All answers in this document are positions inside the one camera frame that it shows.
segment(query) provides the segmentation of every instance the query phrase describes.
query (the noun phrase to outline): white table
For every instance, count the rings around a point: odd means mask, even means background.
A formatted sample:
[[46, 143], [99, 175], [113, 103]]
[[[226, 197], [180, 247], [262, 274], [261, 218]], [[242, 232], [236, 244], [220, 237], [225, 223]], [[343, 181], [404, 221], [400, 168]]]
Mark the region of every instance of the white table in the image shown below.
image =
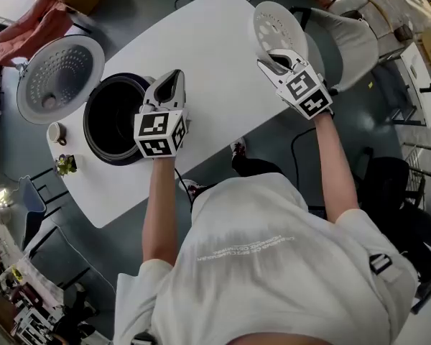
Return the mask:
[[[258, 69], [247, 24], [254, 8], [246, 0], [196, 0], [156, 23], [111, 58], [103, 77], [119, 72], [158, 78], [185, 73], [190, 132], [177, 155], [181, 174], [286, 109]], [[54, 158], [82, 155], [75, 174], [63, 178], [91, 223], [101, 228], [149, 195], [152, 161], [112, 166], [100, 161], [83, 135], [81, 106], [60, 123], [67, 146], [49, 142]]]
[[427, 128], [431, 128], [431, 92], [420, 93], [420, 88], [427, 88], [430, 86], [431, 77], [422, 55], [414, 42], [401, 54], [401, 59], [406, 66], [420, 101], [426, 126]]

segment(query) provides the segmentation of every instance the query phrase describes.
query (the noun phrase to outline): red cloth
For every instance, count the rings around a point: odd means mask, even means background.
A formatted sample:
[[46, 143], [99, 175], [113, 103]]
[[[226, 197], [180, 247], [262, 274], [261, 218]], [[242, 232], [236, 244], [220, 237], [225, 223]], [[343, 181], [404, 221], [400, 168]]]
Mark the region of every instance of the red cloth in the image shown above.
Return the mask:
[[37, 0], [23, 17], [0, 32], [0, 65], [14, 66], [11, 59], [15, 57], [30, 59], [41, 47], [64, 36], [72, 24], [63, 3]]

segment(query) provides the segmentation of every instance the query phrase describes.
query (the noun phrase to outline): black chair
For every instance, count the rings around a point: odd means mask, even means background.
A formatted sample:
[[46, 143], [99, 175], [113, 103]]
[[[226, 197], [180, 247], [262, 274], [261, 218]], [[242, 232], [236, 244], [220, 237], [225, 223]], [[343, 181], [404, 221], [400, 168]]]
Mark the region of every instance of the black chair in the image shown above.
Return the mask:
[[364, 179], [354, 175], [359, 184], [358, 200], [361, 209], [388, 240], [403, 254], [419, 273], [420, 286], [416, 297], [420, 301], [411, 309], [417, 314], [431, 298], [431, 216], [419, 209], [425, 189], [421, 177], [418, 190], [407, 190], [410, 166], [393, 157], [369, 156]]
[[[40, 195], [40, 191], [46, 187], [46, 185], [43, 185], [39, 187], [38, 189], [35, 187], [33, 180], [49, 173], [52, 171], [51, 169], [48, 169], [44, 172], [41, 172], [38, 175], [35, 175], [33, 178], [25, 177], [21, 180], [21, 186], [23, 192], [23, 200], [24, 205], [26, 206], [28, 212], [26, 215], [26, 222], [25, 222], [25, 228], [24, 228], [24, 236], [22, 238], [21, 243], [21, 249], [22, 251], [25, 250], [26, 246], [30, 243], [32, 238], [37, 235], [38, 231], [40, 230], [40, 227], [42, 225], [43, 220], [47, 219], [51, 215], [53, 215], [55, 212], [60, 210], [60, 207], [57, 207], [53, 209], [51, 212], [47, 212], [47, 205], [51, 202], [56, 201], [57, 199], [61, 198], [62, 196], [65, 196], [68, 191], [62, 192], [61, 194], [58, 194], [55, 197], [50, 198], [47, 201], [44, 201], [42, 196]], [[45, 242], [46, 239], [50, 237], [50, 235], [56, 230], [57, 227], [53, 228], [48, 234], [46, 234], [43, 239], [39, 242], [38, 247]]]

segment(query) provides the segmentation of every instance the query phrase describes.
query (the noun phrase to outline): wire rack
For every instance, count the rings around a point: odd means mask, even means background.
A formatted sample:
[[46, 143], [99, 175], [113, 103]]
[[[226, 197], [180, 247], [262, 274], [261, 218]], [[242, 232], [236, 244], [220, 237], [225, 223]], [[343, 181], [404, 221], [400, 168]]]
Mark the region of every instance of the wire rack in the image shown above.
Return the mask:
[[[417, 171], [412, 170], [412, 168], [420, 169], [420, 163], [418, 161], [418, 149], [416, 147], [413, 147], [410, 151], [409, 155], [407, 156], [405, 160], [409, 166], [409, 180], [407, 181], [407, 189], [406, 191], [411, 192], [417, 192], [420, 189], [420, 184], [422, 183], [422, 180], [425, 179], [425, 176]], [[413, 198], [407, 198], [407, 200], [411, 203], [414, 203]], [[422, 193], [422, 200], [420, 202], [419, 208], [422, 210], [425, 210], [425, 193]]]

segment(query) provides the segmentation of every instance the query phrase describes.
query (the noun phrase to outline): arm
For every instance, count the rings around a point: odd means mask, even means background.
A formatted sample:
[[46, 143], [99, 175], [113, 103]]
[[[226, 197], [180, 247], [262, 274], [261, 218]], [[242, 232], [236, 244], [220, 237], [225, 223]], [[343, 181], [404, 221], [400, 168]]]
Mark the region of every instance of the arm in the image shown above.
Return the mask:
[[161, 259], [174, 265], [177, 259], [174, 164], [173, 157], [153, 160], [149, 203], [142, 229], [144, 262]]
[[356, 188], [337, 129], [329, 113], [315, 116], [321, 160], [321, 178], [325, 211], [328, 220], [335, 223], [340, 215], [359, 208]]

